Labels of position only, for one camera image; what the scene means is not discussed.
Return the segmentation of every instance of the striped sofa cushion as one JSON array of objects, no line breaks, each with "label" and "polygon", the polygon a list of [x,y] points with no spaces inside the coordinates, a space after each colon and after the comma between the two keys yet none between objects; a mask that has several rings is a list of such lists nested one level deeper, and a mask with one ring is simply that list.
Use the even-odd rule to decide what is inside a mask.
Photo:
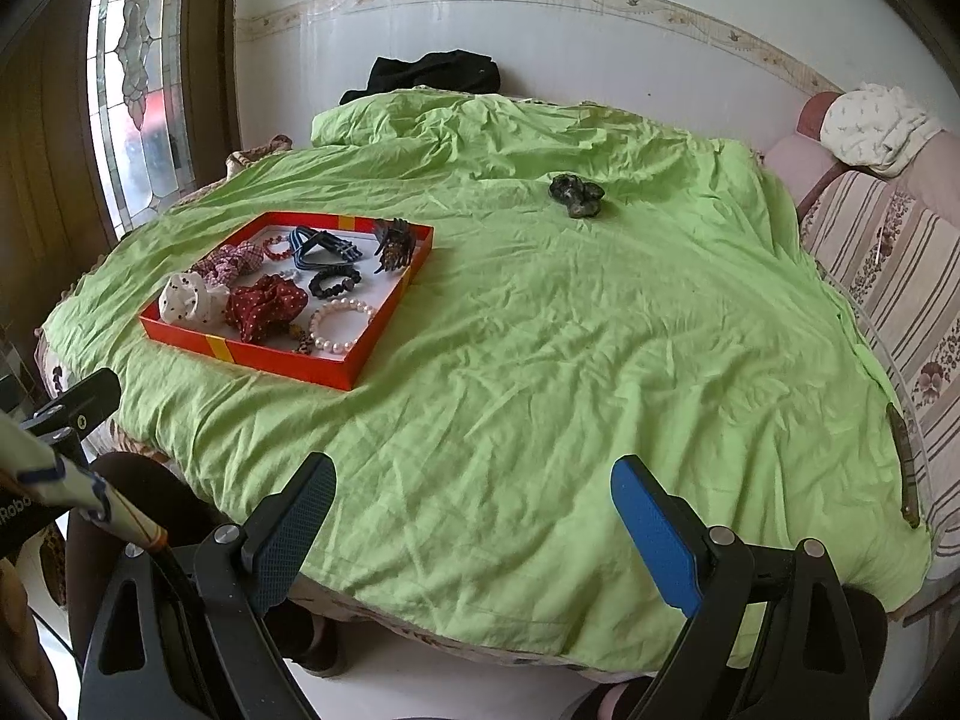
[{"label": "striped sofa cushion", "polygon": [[934,536],[929,577],[947,576],[960,568],[960,231],[892,184],[847,172],[800,238],[894,383]]}]

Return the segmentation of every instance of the black hair tie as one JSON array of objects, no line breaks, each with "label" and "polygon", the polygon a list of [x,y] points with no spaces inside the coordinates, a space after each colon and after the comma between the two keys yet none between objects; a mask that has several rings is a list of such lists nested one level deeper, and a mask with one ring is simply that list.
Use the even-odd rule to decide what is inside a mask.
[{"label": "black hair tie", "polygon": [[[311,295],[320,300],[329,300],[343,293],[351,293],[357,284],[363,281],[360,271],[349,265],[315,265],[314,269],[317,275],[310,279],[309,289]],[[332,287],[320,285],[320,282],[337,276],[343,276],[344,280]]]}]

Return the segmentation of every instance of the green bedsheet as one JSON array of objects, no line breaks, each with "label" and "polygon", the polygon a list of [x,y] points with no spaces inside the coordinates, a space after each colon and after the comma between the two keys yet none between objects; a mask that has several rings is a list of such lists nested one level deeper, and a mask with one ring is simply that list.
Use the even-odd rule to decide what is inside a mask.
[{"label": "green bedsheet", "polygon": [[[455,640],[656,668],[683,618],[611,504],[611,464],[635,452],[709,524],[821,538],[888,610],[918,589],[929,538],[899,513],[892,390],[742,143],[430,91],[322,114],[314,143],[134,232],[45,326],[76,372],[119,373],[119,423],[234,518],[328,452],[338,496],[309,577]],[[599,218],[548,198],[557,172],[606,188]],[[153,343],[136,320],[170,271],[281,209],[436,228],[351,392]]]}]

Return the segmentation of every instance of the beaded bracelet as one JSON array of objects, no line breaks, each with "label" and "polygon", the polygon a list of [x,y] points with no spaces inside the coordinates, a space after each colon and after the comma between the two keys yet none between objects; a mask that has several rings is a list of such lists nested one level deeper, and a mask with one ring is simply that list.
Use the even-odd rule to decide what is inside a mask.
[{"label": "beaded bracelet", "polygon": [[294,256],[293,247],[291,247],[289,244],[287,244],[288,248],[286,251],[270,251],[270,247],[275,247],[277,244],[282,244],[282,242],[286,240],[287,238],[285,235],[275,235],[272,238],[267,238],[267,240],[261,244],[261,247],[263,248],[263,255],[274,262],[289,260]]},{"label": "beaded bracelet", "polygon": [[296,354],[310,354],[313,351],[313,338],[299,324],[290,323],[290,337],[296,341]]},{"label": "beaded bracelet", "polygon": [[[332,287],[322,287],[320,285],[320,282],[337,276],[344,276],[344,280]],[[363,281],[363,277],[360,275],[360,271],[349,265],[324,265],[317,271],[317,275],[310,279],[309,290],[314,298],[327,300],[328,298],[336,298],[337,295],[343,293],[353,292],[361,281]]]},{"label": "beaded bracelet", "polygon": [[320,351],[331,352],[333,354],[347,354],[347,352],[356,346],[357,341],[360,340],[359,337],[354,338],[353,341],[335,343],[334,341],[330,341],[329,338],[324,338],[317,332],[317,326],[323,319],[328,314],[334,314],[338,311],[358,311],[361,314],[366,314],[367,324],[370,324],[370,320],[373,318],[373,315],[376,314],[376,308],[364,303],[363,300],[339,298],[338,300],[331,300],[330,303],[316,309],[313,316],[310,317],[310,338],[313,338],[313,346],[320,349]]}]

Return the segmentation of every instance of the hair accessory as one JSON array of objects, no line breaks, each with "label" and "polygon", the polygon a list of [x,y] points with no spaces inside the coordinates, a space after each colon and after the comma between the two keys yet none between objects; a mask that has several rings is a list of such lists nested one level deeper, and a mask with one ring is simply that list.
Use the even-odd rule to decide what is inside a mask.
[{"label": "hair accessory", "polygon": [[296,354],[310,354],[313,351],[313,338],[299,324],[290,323],[290,337],[296,341]]},{"label": "hair accessory", "polygon": [[409,221],[403,218],[395,218],[393,221],[378,218],[373,220],[373,234],[380,245],[376,249],[376,254],[380,257],[380,267],[373,271],[376,274],[405,268],[413,260],[416,238],[410,230]]},{"label": "hair accessory", "polygon": [[257,343],[290,327],[310,298],[280,276],[262,276],[252,287],[237,287],[227,300],[224,318],[240,331],[244,343]]},{"label": "hair accessory", "polygon": [[318,271],[323,263],[311,263],[304,259],[314,247],[325,248],[331,254],[347,263],[363,259],[363,252],[349,241],[329,233],[315,230],[313,227],[294,227],[290,231],[290,250],[294,253],[294,265],[301,271]]},{"label": "hair accessory", "polygon": [[262,242],[262,244],[260,244],[260,247],[263,250],[264,256],[266,256],[267,259],[274,261],[275,263],[281,262],[282,260],[289,260],[291,257],[294,256],[293,247],[287,248],[286,251],[270,251],[270,247],[275,247],[277,244],[282,244],[282,242],[286,240],[287,240],[286,236],[283,236],[283,235],[275,235],[272,238],[267,238],[267,240],[265,240],[264,242]]},{"label": "hair accessory", "polygon": [[171,274],[160,293],[160,318],[175,327],[208,332],[224,317],[230,291],[223,285],[208,285],[200,274]]},{"label": "hair accessory", "polygon": [[193,268],[194,274],[203,276],[208,287],[222,284],[228,287],[240,276],[259,271],[263,266],[263,250],[250,241],[233,247],[224,244],[203,257]]},{"label": "hair accessory", "polygon": [[329,314],[335,314],[338,311],[358,311],[361,314],[366,314],[367,324],[370,324],[370,320],[373,318],[373,315],[376,314],[376,308],[364,303],[363,300],[339,298],[331,300],[330,303],[325,306],[320,306],[319,309],[315,310],[313,316],[310,317],[310,338],[313,338],[313,346],[320,349],[320,351],[330,352],[332,354],[347,354],[347,352],[356,346],[357,341],[360,340],[359,337],[354,338],[353,341],[335,343],[334,341],[330,341],[329,338],[324,338],[317,332],[317,327],[323,319]]},{"label": "hair accessory", "polygon": [[[329,278],[336,278],[337,276],[344,276],[344,280],[339,284],[334,284],[332,287],[322,287],[320,285],[320,282],[326,281]],[[343,293],[353,292],[354,288],[361,281],[363,281],[363,277],[360,275],[360,271],[357,271],[357,269],[352,266],[323,265],[320,266],[317,275],[310,279],[309,290],[314,298],[327,300],[328,298],[336,298],[337,295],[342,295]]]}]

